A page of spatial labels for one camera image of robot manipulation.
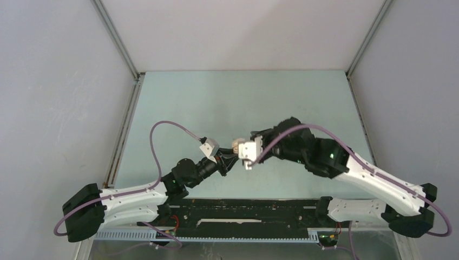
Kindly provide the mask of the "beige earbud case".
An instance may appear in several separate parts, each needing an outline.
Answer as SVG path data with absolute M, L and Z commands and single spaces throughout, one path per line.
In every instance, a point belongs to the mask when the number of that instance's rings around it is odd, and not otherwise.
M 232 141 L 232 150 L 233 153 L 239 154 L 240 150 L 243 148 L 244 143 L 246 142 L 243 138 L 234 139 Z

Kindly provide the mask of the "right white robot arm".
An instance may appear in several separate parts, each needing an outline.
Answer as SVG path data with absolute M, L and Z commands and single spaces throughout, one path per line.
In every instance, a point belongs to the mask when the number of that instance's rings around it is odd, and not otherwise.
M 313 125 L 289 118 L 262 131 L 251 132 L 255 147 L 245 160 L 247 167 L 276 157 L 299 163 L 315 176 L 352 184 L 372 199 L 346 200 L 330 196 L 316 203 L 315 220 L 321 226 L 342 222 L 385 224 L 411 238 L 429 234 L 435 214 L 429 210 L 437 187 L 415 185 L 370 164 L 334 135 L 312 133 Z

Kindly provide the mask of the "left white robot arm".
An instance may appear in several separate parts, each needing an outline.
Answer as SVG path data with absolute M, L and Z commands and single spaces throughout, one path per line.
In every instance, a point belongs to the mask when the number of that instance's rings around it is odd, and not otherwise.
M 100 189 L 96 183 L 88 184 L 62 206 L 64 236 L 75 243 L 113 226 L 137 222 L 166 225 L 171 219 L 171 203 L 188 196 L 188 189 L 212 174 L 225 176 L 238 159 L 233 150 L 220 148 L 214 156 L 198 162 L 181 159 L 160 181 L 120 189 Z

